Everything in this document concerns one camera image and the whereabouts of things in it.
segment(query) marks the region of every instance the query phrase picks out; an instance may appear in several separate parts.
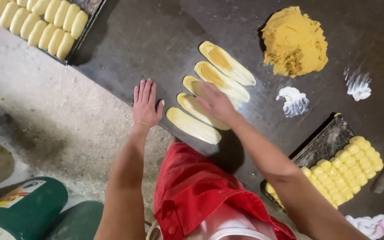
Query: white margarine smear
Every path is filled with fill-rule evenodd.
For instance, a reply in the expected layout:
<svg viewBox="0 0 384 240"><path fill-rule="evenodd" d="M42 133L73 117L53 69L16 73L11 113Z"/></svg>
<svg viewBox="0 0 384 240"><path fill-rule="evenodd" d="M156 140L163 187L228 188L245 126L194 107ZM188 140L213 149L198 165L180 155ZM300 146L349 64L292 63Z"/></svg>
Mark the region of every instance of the white margarine smear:
<svg viewBox="0 0 384 240"><path fill-rule="evenodd" d="M345 76L348 94L352 95L355 101L366 99L371 95L369 84L371 82L370 74L362 74L360 69L349 74L349 68L345 68L343 75Z"/></svg>
<svg viewBox="0 0 384 240"><path fill-rule="evenodd" d="M306 94L301 93L297 88L282 88L276 100L279 100L280 96L285 98L282 109L284 109L286 117L294 117L308 110L309 100L306 98Z"/></svg>

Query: green container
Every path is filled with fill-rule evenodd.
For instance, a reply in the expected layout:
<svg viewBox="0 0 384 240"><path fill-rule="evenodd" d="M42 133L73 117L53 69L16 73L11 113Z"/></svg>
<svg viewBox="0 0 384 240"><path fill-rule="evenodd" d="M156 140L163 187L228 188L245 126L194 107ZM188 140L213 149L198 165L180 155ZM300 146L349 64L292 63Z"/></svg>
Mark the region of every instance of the green container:
<svg viewBox="0 0 384 240"><path fill-rule="evenodd" d="M49 177L29 179L0 199L0 235L38 240L66 202L67 191L61 182Z"/></svg>
<svg viewBox="0 0 384 240"><path fill-rule="evenodd" d="M103 214L103 203L81 202L60 214L47 240L93 240Z"/></svg>

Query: metal work table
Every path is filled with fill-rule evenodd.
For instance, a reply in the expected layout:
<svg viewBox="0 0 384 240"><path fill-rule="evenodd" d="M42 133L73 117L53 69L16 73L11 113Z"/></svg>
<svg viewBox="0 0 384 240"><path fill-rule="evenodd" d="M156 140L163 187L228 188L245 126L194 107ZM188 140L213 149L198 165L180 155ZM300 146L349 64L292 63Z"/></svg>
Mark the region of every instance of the metal work table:
<svg viewBox="0 0 384 240"><path fill-rule="evenodd" d="M321 23L328 42L328 64L320 72L294 79L272 74L263 66L264 44L259 29L271 14L291 5ZM187 92L186 75L205 60L201 42L224 48L248 68L257 85L247 87L251 101L242 113L255 128L290 155L332 112L341 112L356 133L365 136L384 161L384 1L310 0L108 0L85 42L73 59L75 68L128 104L141 79L157 82L157 96L169 107L181 108L176 95ZM346 93L344 69L369 72L372 95L355 102ZM286 118L283 101L275 101L281 88L293 86L309 99L309 111ZM218 146L195 139L170 123L160 125L216 164L233 172L254 191L263 177L239 140L222 132ZM342 205L344 214L374 216L384 213L384 193L371 193L374 179Z"/></svg>

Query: red apron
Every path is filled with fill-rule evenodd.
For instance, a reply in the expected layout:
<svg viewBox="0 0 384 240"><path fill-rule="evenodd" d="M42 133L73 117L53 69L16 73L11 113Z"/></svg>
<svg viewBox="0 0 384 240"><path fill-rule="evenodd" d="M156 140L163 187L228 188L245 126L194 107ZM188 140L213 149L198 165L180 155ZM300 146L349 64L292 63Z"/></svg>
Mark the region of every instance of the red apron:
<svg viewBox="0 0 384 240"><path fill-rule="evenodd" d="M163 239L184 239L224 202L270 225L278 240L296 239L285 224L267 213L259 197L244 190L233 175L187 144L173 144L162 163L154 197L155 219Z"/></svg>

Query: concrete floor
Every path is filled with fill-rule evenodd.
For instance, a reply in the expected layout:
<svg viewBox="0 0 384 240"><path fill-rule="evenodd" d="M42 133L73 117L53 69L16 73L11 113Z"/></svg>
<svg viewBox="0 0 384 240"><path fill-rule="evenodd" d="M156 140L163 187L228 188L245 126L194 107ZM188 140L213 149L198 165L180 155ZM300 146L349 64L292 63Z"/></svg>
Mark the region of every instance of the concrete floor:
<svg viewBox="0 0 384 240"><path fill-rule="evenodd" d="M130 106L1 28L0 105L9 115L0 144L13 152L17 180L51 176L67 186L71 199L104 201L113 158L133 123ZM157 126L146 142L147 221L153 219L155 183L170 137Z"/></svg>

